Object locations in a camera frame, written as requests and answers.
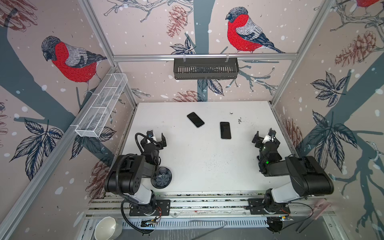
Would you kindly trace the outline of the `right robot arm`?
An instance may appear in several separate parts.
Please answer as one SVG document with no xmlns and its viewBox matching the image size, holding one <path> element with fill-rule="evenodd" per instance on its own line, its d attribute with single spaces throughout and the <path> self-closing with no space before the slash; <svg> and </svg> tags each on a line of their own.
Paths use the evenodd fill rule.
<svg viewBox="0 0 384 240">
<path fill-rule="evenodd" d="M 282 158 L 278 153 L 280 141 L 276 138 L 276 131 L 269 129 L 262 138 L 257 132 L 252 143 L 259 149 L 259 172 L 265 177 L 289 176 L 290 182 L 265 192 L 261 207 L 268 214 L 278 211 L 287 212 L 287 204 L 311 196 L 330 195 L 334 192 L 332 180 L 314 157 L 297 158 L 293 155 Z"/>
</svg>

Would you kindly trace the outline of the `white bowl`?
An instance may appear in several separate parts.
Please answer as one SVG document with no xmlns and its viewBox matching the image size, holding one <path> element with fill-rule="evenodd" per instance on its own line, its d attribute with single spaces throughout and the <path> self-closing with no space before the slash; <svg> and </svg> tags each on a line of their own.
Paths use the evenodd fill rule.
<svg viewBox="0 0 384 240">
<path fill-rule="evenodd" d="M 96 225 L 94 237 L 96 240 L 116 240 L 122 231 L 122 220 L 105 217 Z"/>
</svg>

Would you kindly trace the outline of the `black wall basket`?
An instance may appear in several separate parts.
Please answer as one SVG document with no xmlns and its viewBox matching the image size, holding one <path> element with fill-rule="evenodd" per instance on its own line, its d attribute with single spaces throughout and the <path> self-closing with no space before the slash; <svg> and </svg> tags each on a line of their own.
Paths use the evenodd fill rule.
<svg viewBox="0 0 384 240">
<path fill-rule="evenodd" d="M 230 80 L 239 73 L 237 58 L 174 59 L 176 80 Z"/>
</svg>

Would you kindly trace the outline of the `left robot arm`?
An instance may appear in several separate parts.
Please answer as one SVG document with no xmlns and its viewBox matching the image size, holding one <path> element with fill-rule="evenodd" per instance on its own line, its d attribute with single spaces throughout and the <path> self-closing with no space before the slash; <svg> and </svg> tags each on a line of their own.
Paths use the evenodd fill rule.
<svg viewBox="0 0 384 240">
<path fill-rule="evenodd" d="M 122 197 L 131 206 L 131 216 L 151 216 L 159 214 L 154 191 L 145 187 L 142 179 L 150 179 L 156 189 L 166 188 L 172 181 L 172 172 L 161 166 L 160 151 L 167 146 L 161 135 L 157 141 L 152 130 L 135 134 L 135 142 L 140 154 L 118 156 L 105 180 L 104 189 Z"/>
</svg>

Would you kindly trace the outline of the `dark flower-shaped dish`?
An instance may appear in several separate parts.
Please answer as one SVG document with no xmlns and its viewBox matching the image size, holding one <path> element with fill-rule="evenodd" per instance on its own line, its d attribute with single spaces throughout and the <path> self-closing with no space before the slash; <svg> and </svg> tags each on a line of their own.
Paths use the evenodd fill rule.
<svg viewBox="0 0 384 240">
<path fill-rule="evenodd" d="M 172 172 L 166 168 L 159 168 L 158 174 L 151 178 L 151 184 L 156 189 L 164 189 L 166 188 L 172 181 Z"/>
</svg>

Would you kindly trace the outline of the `white mesh wall basket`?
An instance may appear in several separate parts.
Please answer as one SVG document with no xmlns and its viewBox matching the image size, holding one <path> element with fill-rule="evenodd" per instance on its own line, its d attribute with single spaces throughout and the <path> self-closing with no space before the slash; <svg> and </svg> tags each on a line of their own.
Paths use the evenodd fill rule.
<svg viewBox="0 0 384 240">
<path fill-rule="evenodd" d="M 125 74 L 107 75 L 106 83 L 75 129 L 80 137 L 100 137 L 127 82 Z"/>
</svg>

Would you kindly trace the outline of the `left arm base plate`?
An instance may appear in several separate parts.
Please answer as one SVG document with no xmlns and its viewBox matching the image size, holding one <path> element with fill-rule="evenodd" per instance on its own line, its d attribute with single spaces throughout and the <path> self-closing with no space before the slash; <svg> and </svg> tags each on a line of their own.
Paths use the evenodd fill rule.
<svg viewBox="0 0 384 240">
<path fill-rule="evenodd" d="M 130 217 L 159 217 L 168 216 L 170 214 L 171 201 L 170 200 L 155 200 L 147 205 L 133 205 L 131 206 Z"/>
</svg>

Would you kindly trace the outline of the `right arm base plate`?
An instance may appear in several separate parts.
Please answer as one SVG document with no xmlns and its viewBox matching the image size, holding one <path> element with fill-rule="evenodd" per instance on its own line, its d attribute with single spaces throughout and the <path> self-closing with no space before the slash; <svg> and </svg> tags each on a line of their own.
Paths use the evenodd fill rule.
<svg viewBox="0 0 384 240">
<path fill-rule="evenodd" d="M 288 204 L 279 204 L 271 201 L 267 203 L 264 199 L 248 199 L 248 206 L 251 215 L 290 215 L 291 211 Z"/>
</svg>

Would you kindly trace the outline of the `pink strip tool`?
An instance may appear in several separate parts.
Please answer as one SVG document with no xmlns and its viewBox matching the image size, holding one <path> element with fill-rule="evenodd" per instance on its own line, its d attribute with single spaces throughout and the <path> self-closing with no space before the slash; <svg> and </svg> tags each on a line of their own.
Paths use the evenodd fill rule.
<svg viewBox="0 0 384 240">
<path fill-rule="evenodd" d="M 326 199 L 318 200 L 313 207 L 314 211 L 310 219 L 317 220 L 330 206 L 331 204 Z"/>
</svg>

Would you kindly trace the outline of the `black phone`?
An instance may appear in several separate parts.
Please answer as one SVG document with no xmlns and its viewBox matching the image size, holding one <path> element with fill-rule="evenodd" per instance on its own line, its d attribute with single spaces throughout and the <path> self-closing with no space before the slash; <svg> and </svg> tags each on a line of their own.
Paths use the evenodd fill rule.
<svg viewBox="0 0 384 240">
<path fill-rule="evenodd" d="M 194 124 L 196 128 L 200 128 L 205 124 L 205 122 L 195 112 L 188 114 L 187 118 Z"/>
<path fill-rule="evenodd" d="M 220 130 L 221 130 L 221 139 L 230 140 L 232 138 L 231 127 L 229 122 L 220 122 Z"/>
</svg>

